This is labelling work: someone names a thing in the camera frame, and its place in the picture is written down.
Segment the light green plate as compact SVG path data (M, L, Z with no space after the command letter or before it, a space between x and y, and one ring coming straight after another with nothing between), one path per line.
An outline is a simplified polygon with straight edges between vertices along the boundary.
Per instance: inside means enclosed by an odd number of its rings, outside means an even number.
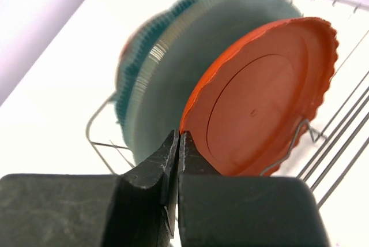
M135 163L177 129L194 87L216 58L250 31L300 17L285 0L198 0L156 40L137 76L123 126Z

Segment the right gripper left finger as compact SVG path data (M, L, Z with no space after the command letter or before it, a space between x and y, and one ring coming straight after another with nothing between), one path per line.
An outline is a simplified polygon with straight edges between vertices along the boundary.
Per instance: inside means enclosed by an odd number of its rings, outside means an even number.
M118 175L9 174L2 246L168 246L174 234L177 131Z

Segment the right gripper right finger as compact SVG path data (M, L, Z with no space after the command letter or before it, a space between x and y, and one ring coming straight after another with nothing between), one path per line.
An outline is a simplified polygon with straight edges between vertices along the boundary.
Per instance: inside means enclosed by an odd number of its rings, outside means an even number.
M178 227L183 246L329 246L309 187L292 177L220 175L180 137Z

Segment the small orange scalloped plate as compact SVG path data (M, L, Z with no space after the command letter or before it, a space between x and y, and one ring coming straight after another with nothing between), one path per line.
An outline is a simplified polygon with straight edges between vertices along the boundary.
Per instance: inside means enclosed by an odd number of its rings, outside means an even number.
M181 132L223 175L270 175L323 103L338 58L336 30L318 17L278 20L233 43L184 108Z

